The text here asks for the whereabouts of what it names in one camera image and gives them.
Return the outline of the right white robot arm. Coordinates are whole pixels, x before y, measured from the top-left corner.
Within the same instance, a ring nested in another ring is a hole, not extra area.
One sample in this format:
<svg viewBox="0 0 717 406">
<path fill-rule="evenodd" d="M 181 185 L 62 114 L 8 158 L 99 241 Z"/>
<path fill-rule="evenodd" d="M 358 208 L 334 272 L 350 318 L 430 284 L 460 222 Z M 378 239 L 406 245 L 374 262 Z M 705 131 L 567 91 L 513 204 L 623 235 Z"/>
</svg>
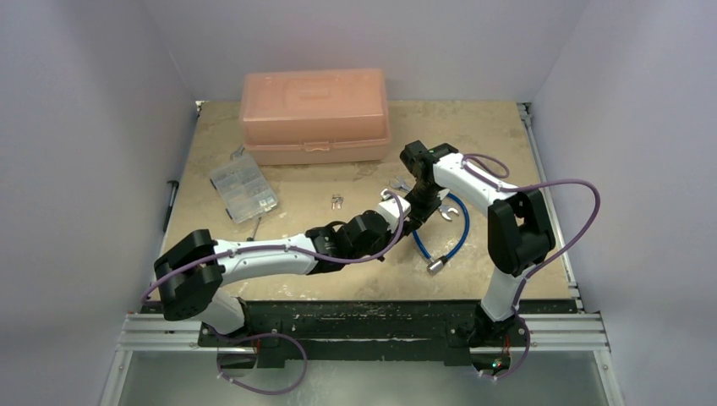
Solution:
<svg viewBox="0 0 717 406">
<path fill-rule="evenodd" d="M 504 183 L 507 169 L 496 173 L 484 154 L 462 154 L 447 143 L 427 148 L 420 141 L 405 145 L 400 160 L 414 176 L 405 199 L 411 206 L 404 232 L 423 226 L 448 190 L 479 210 L 487 221 L 487 250 L 495 268 L 465 338 L 472 347 L 494 344 L 514 323 L 519 290 L 528 273 L 543 263 L 556 239 L 539 189 Z"/>
</svg>

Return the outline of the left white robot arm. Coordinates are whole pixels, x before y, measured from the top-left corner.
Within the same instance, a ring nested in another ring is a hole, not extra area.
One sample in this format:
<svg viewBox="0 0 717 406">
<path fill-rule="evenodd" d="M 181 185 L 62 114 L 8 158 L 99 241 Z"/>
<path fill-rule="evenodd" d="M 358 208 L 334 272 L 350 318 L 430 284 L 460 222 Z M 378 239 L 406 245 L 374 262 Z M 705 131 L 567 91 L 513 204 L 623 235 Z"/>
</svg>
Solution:
<svg viewBox="0 0 717 406">
<path fill-rule="evenodd" d="M 198 320 L 232 346 L 249 341 L 252 323 L 239 301 L 222 292 L 230 283 L 276 275 L 314 276 L 345 266 L 382 261 L 422 221 L 409 210 L 369 210 L 349 222 L 332 222 L 285 239 L 235 242 L 214 239 L 207 229 L 185 236 L 154 263 L 167 321 Z"/>
</svg>

